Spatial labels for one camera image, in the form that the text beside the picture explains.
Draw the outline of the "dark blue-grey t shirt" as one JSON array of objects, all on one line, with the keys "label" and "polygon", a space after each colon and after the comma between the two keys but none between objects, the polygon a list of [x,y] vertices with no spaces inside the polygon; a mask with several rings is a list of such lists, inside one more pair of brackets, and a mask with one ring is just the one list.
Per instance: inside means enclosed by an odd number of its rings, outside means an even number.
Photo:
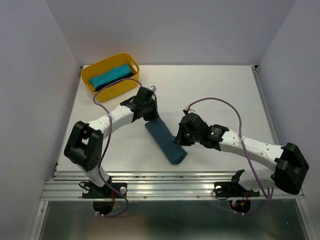
[{"label": "dark blue-grey t shirt", "polygon": [[184,160],[188,153],[174,143],[175,137],[161,118],[148,121],[144,126],[171,165],[179,165]]}]

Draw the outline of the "yellow plastic basket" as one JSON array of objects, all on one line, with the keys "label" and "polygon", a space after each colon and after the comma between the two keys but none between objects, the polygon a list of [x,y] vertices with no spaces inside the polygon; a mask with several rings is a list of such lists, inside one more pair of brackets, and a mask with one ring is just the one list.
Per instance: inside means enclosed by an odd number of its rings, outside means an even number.
[{"label": "yellow plastic basket", "polygon": [[128,53],[118,53],[85,67],[81,78],[97,102],[105,102],[135,88],[140,67]]}]

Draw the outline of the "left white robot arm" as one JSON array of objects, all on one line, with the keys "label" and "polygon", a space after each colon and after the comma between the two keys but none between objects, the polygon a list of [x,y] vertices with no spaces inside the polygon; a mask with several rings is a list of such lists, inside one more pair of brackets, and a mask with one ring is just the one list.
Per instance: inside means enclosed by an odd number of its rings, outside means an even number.
[{"label": "left white robot arm", "polygon": [[94,191],[100,197],[111,193],[111,177],[102,164],[103,142],[111,140],[111,134],[136,120],[156,120],[159,117],[156,87],[141,86],[136,95],[121,102],[106,115],[85,123],[74,124],[67,140],[64,156],[77,165],[94,184]]}]

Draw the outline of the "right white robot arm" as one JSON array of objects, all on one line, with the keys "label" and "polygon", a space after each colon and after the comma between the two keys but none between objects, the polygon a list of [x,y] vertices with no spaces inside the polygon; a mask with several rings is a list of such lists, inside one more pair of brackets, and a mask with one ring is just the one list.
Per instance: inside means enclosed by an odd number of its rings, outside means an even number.
[{"label": "right white robot arm", "polygon": [[240,137],[225,126],[207,125],[196,113],[186,114],[179,123],[174,143],[192,146],[199,143],[207,149],[249,157],[263,169],[238,170],[226,184],[221,184],[220,195],[238,197],[259,187],[275,188],[298,195],[309,170],[297,145],[272,145],[247,137]]}]

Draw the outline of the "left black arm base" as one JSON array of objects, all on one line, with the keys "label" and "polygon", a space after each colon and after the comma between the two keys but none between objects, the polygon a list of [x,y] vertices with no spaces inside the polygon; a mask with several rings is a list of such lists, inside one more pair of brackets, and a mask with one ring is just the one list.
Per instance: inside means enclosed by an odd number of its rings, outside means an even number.
[{"label": "left black arm base", "polygon": [[108,186],[98,187],[90,181],[81,181],[79,187],[82,189],[83,199],[123,199],[120,194],[127,196],[126,182],[114,182],[111,183],[111,187],[117,192],[110,189]]}]

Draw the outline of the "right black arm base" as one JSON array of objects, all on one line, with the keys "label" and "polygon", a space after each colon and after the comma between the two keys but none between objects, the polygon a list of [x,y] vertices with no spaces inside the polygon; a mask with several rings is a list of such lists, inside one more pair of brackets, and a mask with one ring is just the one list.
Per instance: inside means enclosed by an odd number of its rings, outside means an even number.
[{"label": "right black arm base", "polygon": [[246,190],[240,184],[240,177],[242,176],[244,169],[238,170],[230,181],[220,181],[214,183],[214,189],[211,194],[222,200],[229,198],[242,198],[242,197],[259,197],[260,193],[253,190]]}]

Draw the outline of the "rolled teal t shirt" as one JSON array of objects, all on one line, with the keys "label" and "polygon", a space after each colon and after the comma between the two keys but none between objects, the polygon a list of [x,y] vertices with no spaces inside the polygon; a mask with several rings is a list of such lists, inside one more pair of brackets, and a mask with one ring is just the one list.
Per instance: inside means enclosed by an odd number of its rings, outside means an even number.
[{"label": "rolled teal t shirt", "polygon": [[121,79],[126,75],[130,75],[131,73],[132,71],[129,65],[124,64],[118,67],[114,67],[106,73],[92,77],[90,79],[90,83],[94,88],[97,88],[100,85],[110,83],[111,81],[114,81],[117,79]]}]

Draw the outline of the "aluminium front rail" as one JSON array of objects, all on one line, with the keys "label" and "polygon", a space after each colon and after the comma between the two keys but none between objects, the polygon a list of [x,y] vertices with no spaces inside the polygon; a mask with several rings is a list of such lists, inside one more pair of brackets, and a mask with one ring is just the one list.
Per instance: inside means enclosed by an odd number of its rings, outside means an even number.
[{"label": "aluminium front rail", "polygon": [[[233,172],[111,172],[113,183],[127,183],[129,201],[213,200],[216,182],[228,182]],[[41,200],[82,200],[80,171],[59,171],[44,183]]]}]

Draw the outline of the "aluminium rail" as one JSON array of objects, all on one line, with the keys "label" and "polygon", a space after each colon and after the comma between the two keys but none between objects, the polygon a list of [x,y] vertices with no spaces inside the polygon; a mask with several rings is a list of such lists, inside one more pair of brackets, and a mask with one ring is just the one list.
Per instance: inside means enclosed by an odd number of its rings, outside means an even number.
[{"label": "aluminium rail", "polygon": [[[113,183],[127,183],[129,201],[213,200],[216,182],[228,182],[233,172],[111,172]],[[41,200],[82,200],[80,171],[59,171],[44,183]]]},{"label": "aluminium rail", "polygon": [[258,67],[257,65],[251,66],[252,74],[253,74],[255,84],[256,84],[256,87],[257,87],[257,90],[258,90],[258,93],[259,93],[259,96],[260,96],[260,99],[262,102],[263,110],[264,110],[264,113],[265,113],[265,116],[267,119],[269,130],[271,132],[273,143],[278,145],[279,139],[278,139],[277,132],[276,132],[276,129],[275,129],[275,126],[274,126],[270,111],[268,109],[267,102],[266,102],[262,87],[260,84],[257,67]]}]

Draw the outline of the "aluminium right side rail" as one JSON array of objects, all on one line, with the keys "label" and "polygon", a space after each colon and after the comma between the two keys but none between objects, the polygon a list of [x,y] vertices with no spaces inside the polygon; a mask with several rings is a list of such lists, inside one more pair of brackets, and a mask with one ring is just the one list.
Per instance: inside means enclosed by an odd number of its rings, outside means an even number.
[{"label": "aluminium right side rail", "polygon": [[273,143],[278,145],[279,139],[278,139],[277,132],[276,132],[276,129],[275,129],[275,126],[274,126],[270,111],[268,109],[267,102],[266,102],[262,87],[260,84],[257,67],[258,67],[257,65],[251,66],[252,74],[253,74],[255,84],[256,84],[256,87],[257,87],[257,90],[258,90],[258,93],[259,93],[259,96],[260,96],[260,99],[262,102],[263,110],[264,110],[264,113],[265,113],[265,116],[267,119],[269,130],[271,132]]}]

